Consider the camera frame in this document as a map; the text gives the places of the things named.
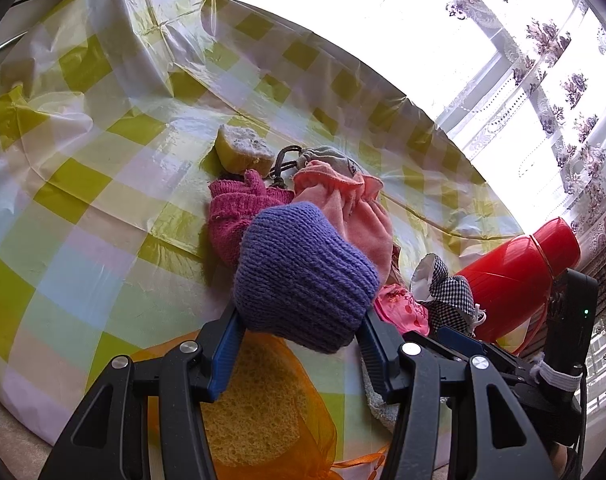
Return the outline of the purple knitted hat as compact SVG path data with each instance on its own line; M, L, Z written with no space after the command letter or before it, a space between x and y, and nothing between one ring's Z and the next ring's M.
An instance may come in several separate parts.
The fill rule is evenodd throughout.
M373 263L321 210L262 210L242 236L233 302L248 330L332 354L355 336L380 287Z

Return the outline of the magenta knitted sock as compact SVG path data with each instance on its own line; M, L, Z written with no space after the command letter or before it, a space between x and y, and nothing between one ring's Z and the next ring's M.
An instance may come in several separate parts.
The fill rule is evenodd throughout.
M207 229L211 244L226 266L237 266L245 230L262 210L292 202L294 192L269 188L254 169L242 180L218 179L209 185Z

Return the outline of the pink terry cloth pouch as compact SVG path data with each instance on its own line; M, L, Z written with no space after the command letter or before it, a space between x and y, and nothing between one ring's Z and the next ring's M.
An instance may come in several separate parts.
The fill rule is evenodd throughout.
M393 240L392 222L378 202L382 182L361 171L345 176L327 162L312 160L293 176L293 188L293 202L317 206L337 232L373 263L383 285L391 269Z

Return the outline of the orange mesh bag with sponge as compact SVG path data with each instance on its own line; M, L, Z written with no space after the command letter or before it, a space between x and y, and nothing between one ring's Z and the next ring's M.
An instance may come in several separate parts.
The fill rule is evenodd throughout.
M390 434L370 415L355 350L242 342L227 390L201 406L221 479L377 479Z

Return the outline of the red thermos bottle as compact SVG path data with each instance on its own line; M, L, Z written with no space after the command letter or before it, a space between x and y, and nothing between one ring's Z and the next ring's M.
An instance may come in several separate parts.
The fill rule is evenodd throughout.
M556 218L532 235L520 235L468 264L458 274L486 311L476 337L497 342L543 314L555 278L578 264L581 249L573 230Z

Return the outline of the black white gingham pouch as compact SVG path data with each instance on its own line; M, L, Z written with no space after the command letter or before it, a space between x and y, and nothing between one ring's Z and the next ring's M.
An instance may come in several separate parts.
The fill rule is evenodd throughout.
M474 337L486 322L486 312L474 301L471 287L463 275L451 275L444 261L428 254L418 263L410 280L411 294L428 311L431 335L442 327Z

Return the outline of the brown drape curtain right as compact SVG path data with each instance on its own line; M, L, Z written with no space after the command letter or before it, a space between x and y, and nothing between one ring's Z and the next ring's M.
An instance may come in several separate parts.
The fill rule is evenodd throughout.
M596 315L606 315L606 219L593 226L580 241L580 271L598 281Z

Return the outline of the pink patterned small pouch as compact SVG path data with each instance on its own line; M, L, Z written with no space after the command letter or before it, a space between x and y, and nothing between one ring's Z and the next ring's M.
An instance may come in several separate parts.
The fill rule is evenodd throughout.
M408 332L429 335L428 310L402 285L383 285L373 308L383 322L393 325L401 335Z

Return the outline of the yellow worn sponge block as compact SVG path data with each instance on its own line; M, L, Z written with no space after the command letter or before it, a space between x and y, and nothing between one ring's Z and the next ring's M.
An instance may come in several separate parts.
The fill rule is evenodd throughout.
M244 174L253 169L266 177L276 158L274 150L247 127L221 125L214 148L223 168L230 174Z

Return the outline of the checkered plastic tablecloth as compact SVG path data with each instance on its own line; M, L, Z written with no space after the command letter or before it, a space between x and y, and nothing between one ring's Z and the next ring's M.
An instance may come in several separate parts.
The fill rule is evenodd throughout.
M419 107L313 32L233 0L63 0L0 65L0 401L42 440L112 356L225 306L205 231L225 124L379 177L405 273L520 233Z

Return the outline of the floral lace curtain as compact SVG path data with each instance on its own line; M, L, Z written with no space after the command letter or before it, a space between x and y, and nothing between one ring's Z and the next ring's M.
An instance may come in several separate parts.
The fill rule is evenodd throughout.
M588 0L437 0L489 61L440 115L526 228L606 214L606 26Z

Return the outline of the grey drawstring pouch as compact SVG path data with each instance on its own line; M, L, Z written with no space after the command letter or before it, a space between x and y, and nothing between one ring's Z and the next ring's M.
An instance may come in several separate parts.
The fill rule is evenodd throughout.
M287 171L302 170L313 160L325 162L343 176L353 177L358 171L364 172L358 162L333 146L322 145L317 146L317 148L302 148L298 145L288 145L278 152L274 166L269 170L268 177L271 179L271 186L273 188L285 188L286 183L283 174Z

